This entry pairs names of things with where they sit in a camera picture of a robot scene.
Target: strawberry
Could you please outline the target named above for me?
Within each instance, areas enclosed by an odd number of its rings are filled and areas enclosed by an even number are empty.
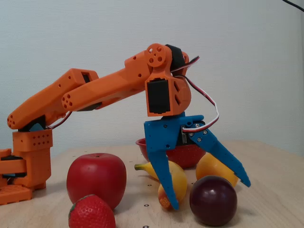
[[[78,200],[68,215],[70,228],[115,228],[115,217],[111,208],[96,195]]]

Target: bowl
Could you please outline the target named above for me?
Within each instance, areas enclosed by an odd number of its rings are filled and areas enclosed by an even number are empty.
[[[136,141],[136,144],[141,149],[144,158],[149,162],[146,139],[139,139]],[[195,144],[176,146],[173,150],[167,150],[168,159],[178,164],[183,169],[196,166],[205,153],[206,152],[203,149]]]

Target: apple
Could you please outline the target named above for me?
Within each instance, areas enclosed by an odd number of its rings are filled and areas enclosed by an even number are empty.
[[[124,162],[113,154],[85,154],[71,164],[66,181],[67,193],[73,204],[94,194],[113,210],[123,198],[127,172]]]

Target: wooden table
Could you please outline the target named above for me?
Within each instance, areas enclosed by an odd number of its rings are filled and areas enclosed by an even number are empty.
[[[238,208],[225,227],[303,228],[304,158],[257,141],[227,141],[223,144],[242,161],[252,183],[236,186]],[[139,148],[133,146],[73,149],[52,160],[52,176],[45,190],[36,191],[34,199],[0,206],[1,228],[67,228],[72,203],[66,191],[70,164],[85,153],[105,152],[118,155],[127,167],[125,195],[115,210],[117,228],[200,228],[189,207],[189,191],[196,181],[195,170],[186,170],[188,192],[179,211],[162,210],[159,184],[134,164],[144,162]]]

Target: plum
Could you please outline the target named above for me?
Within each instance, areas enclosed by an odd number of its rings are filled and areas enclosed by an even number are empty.
[[[235,215],[237,193],[226,179],[219,176],[206,176],[199,179],[190,192],[192,213],[203,224],[223,226]]]

